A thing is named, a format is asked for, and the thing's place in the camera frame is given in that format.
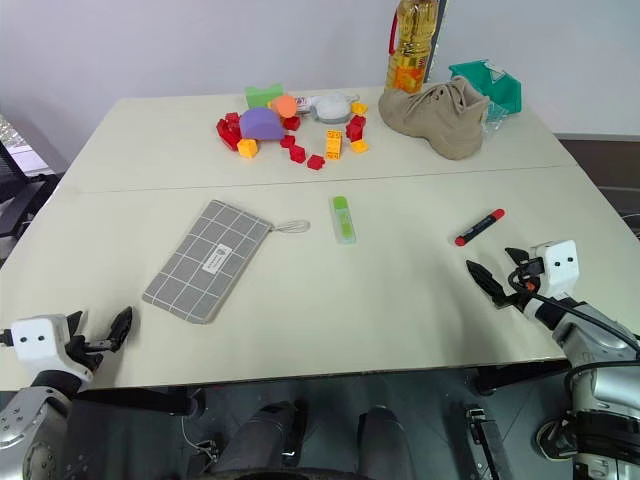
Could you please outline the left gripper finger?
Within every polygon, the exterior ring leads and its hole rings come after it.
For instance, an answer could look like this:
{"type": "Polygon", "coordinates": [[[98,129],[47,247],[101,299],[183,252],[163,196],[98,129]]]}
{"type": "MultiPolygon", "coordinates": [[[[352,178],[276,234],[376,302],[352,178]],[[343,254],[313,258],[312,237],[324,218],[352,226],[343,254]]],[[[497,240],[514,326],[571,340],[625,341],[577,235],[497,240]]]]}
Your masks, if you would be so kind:
{"type": "Polygon", "coordinates": [[[111,352],[117,352],[126,340],[133,322],[133,308],[131,306],[123,309],[114,318],[109,334],[103,341],[103,348],[111,352]]]}
{"type": "Polygon", "coordinates": [[[87,311],[76,311],[66,316],[66,322],[71,339],[76,337],[86,338],[84,327],[88,321],[87,311]]]}

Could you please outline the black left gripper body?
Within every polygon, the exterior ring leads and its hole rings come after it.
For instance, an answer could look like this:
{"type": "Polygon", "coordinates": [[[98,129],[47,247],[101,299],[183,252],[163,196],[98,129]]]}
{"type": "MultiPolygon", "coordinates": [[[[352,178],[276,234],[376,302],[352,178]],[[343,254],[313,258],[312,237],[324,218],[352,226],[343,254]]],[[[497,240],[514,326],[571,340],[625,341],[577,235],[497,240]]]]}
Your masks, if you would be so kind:
{"type": "Polygon", "coordinates": [[[103,361],[104,340],[87,341],[84,335],[71,334],[65,352],[71,360],[94,373],[103,361]]]}

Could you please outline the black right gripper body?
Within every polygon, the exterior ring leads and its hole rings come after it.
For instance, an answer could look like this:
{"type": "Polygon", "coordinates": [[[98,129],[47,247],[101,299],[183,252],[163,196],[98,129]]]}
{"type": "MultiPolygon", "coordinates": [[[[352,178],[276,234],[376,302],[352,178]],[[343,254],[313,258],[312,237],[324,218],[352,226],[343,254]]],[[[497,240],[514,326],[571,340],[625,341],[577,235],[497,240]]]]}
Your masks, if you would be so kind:
{"type": "Polygon", "coordinates": [[[541,275],[545,272],[542,261],[524,261],[508,276],[509,285],[515,290],[516,307],[525,307],[537,294],[541,286],[541,275]]]}

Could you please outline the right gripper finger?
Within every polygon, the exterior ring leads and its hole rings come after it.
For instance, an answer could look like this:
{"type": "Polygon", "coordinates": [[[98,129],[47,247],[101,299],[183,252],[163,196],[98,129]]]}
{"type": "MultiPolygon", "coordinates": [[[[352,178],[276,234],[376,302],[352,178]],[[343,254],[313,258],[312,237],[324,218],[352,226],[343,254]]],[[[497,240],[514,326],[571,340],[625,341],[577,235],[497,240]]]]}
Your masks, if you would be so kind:
{"type": "Polygon", "coordinates": [[[490,298],[496,309],[502,309],[516,304],[518,294],[507,295],[502,285],[494,279],[488,269],[471,260],[466,260],[465,263],[476,285],[490,298]]]}
{"type": "Polygon", "coordinates": [[[541,262],[539,257],[531,257],[522,249],[506,247],[505,252],[517,266],[537,265],[541,262]]]}

